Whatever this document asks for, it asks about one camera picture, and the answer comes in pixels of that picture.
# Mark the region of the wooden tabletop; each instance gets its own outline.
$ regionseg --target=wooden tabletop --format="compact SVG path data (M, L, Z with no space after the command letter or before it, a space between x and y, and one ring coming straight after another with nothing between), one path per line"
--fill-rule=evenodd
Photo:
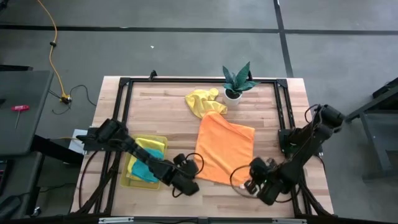
M93 126L100 126L106 118L111 118L120 77L104 77ZM290 100L297 127L306 125L304 112L308 108L304 81L301 78L288 78ZM169 141L166 159L172 160L178 153L188 154L195 150L200 119L190 111L184 96L196 89L220 91L217 101L223 102L223 87L219 83L135 83L130 104L127 127L131 134L153 134L167 137ZM284 95L281 91L285 111ZM273 157L282 162L284 157L279 149L277 131L279 129L275 94L270 84L259 84L243 94L238 106L228 107L223 115L227 121L256 129L254 155L264 160ZM81 172L91 153L85 156ZM291 202L275 203L268 206L258 199L243 198L230 186L207 180L195 179L200 191L188 197L172 197L172 188L161 184L160 190L129 189L121 187L119 178L124 165L122 156L118 182L114 193L112 216L165 216L165 217L293 217ZM83 203L88 200L98 185L104 153L94 157L84 177L82 187ZM307 185L314 196L329 212L333 213L325 173L321 162L311 158L304 167ZM108 187L104 191L103 206L108 198ZM290 198L280 194L278 200ZM300 207L302 198L298 197ZM72 211L78 210L78 190Z

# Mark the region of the blue cloth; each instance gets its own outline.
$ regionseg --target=blue cloth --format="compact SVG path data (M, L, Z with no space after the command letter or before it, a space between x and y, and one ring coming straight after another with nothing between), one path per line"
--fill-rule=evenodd
M147 152L149 152L149 154L151 154L153 157L158 159L163 159L164 155L159 150L149 149L149 148L144 148L144 149ZM145 182L158 183L159 181L156 177L154 177L154 174L151 171L149 171L148 166L139 160L137 160L137 162L135 162L134 165L132 165L131 174L141 178Z

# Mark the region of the concrete floor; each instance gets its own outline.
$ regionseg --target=concrete floor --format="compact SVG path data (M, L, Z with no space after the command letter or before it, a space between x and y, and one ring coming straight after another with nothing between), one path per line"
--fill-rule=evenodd
M272 0L51 0L43 1L58 25L121 27L200 27L277 29ZM280 0L286 29L398 30L398 1L394 0ZM35 0L10 0L0 12L0 24L49 26ZM90 98L98 99L105 75L219 76L221 66L232 70L251 61L256 77L286 77L279 34L206 32L75 32L58 33L53 61L67 91L84 84ZM30 65L50 70L52 31L0 30L0 63ZM304 78L310 104L331 104L349 113L369 101L371 93L394 78L398 64L396 35L287 34L294 77ZM54 78L51 89L60 92ZM95 107L84 89L73 92L72 110L57 116L51 110L65 107L49 96L37 129L46 138L70 136L86 129ZM324 143L326 176L335 213L341 217L396 222L398 182L364 184L361 176L377 169L362 125L354 121ZM64 168L46 159L49 169ZM42 175L48 182L52 175ZM48 206L44 215L68 212L71 197Z

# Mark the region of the orange cloth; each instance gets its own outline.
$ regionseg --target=orange cloth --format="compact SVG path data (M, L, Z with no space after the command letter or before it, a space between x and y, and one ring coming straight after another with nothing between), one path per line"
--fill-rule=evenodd
M229 185L231 173L253 160L253 147L254 128L228 123L219 113L207 112L200 123L195 149L205 159L197 177ZM197 155L195 162L200 169L202 161ZM249 168L238 170L233 185L243 184L248 178Z

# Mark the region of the red tool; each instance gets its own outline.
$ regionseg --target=red tool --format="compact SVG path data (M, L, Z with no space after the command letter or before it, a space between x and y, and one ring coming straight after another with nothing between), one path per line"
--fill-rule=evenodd
M28 105L19 105L19 106L13 106L11 109L12 109L13 111L18 111L17 121L15 122L15 129L17 129L18 120L19 120L19 115L20 115L21 111L27 111L27 110L29 110L29 106L28 106Z

